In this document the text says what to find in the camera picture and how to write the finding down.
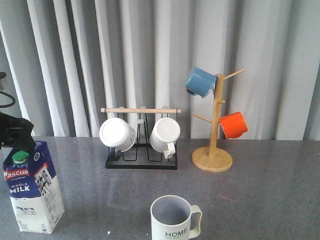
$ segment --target wooden mug tree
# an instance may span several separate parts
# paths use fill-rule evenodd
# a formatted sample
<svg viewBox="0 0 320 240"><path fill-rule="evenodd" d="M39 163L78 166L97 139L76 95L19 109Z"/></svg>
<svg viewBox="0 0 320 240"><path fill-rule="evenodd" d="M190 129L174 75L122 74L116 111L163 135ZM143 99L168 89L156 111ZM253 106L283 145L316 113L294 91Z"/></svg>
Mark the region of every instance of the wooden mug tree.
<svg viewBox="0 0 320 240"><path fill-rule="evenodd" d="M233 163L231 155L227 151L217 147L221 104L224 104L226 102L225 100L222 100L222 93L224 88L224 80L238 75L244 71L245 70L242 69L227 76L224 76L223 74L216 75L217 80L215 82L214 88L211 120L198 114L194 114L195 117L211 123L210 145L197 148L196 150L194 150L191 157L192 162L195 166L207 172L224 172L231 168L231 165Z"/></svg>

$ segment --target green bottle cap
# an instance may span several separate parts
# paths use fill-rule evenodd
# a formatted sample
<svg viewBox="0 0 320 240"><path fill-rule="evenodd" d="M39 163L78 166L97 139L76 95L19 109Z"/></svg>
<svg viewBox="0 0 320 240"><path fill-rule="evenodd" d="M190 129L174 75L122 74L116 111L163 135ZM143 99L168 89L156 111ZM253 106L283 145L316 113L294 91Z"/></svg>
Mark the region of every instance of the green bottle cap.
<svg viewBox="0 0 320 240"><path fill-rule="evenodd" d="M14 164L22 165L28 161L29 153L25 151L17 151L13 156L12 160Z"/></svg>

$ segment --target orange mug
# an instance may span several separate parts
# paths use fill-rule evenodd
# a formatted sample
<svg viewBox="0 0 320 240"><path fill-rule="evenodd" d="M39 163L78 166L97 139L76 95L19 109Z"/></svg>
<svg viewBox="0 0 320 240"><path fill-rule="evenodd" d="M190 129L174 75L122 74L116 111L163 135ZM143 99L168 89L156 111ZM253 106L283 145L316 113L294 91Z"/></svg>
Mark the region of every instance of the orange mug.
<svg viewBox="0 0 320 240"><path fill-rule="evenodd" d="M220 117L219 122L227 139L239 138L248 131L244 116L239 111Z"/></svg>

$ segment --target ribbed white mug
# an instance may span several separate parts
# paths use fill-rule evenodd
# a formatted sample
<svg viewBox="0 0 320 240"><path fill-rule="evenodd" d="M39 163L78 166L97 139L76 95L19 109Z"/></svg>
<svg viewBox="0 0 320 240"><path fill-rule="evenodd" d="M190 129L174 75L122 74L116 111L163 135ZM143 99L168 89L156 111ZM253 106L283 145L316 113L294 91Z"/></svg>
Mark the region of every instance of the ribbed white mug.
<svg viewBox="0 0 320 240"><path fill-rule="evenodd" d="M202 212L184 198L165 195L153 201L151 208L152 240L188 240L200 235ZM190 229L191 217L197 215L196 226Z"/></svg>
<svg viewBox="0 0 320 240"><path fill-rule="evenodd" d="M175 143L179 136L179 123L172 118L163 117L154 124L150 144L154 150L164 153L164 157L170 159L176 153Z"/></svg>
<svg viewBox="0 0 320 240"><path fill-rule="evenodd" d="M101 142L116 151L129 150L136 141L136 131L121 118L113 117L106 120L100 127Z"/></svg>

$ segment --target milk carton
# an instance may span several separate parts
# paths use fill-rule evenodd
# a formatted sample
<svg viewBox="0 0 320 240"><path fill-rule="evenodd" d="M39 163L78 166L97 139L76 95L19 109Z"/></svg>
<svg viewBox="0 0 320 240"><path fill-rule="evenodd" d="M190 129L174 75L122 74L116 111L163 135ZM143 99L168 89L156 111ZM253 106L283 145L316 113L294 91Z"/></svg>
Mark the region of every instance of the milk carton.
<svg viewBox="0 0 320 240"><path fill-rule="evenodd" d="M51 234L65 209L48 145L36 141L34 152L20 162L14 154L19 150L12 149L3 173L20 231Z"/></svg>

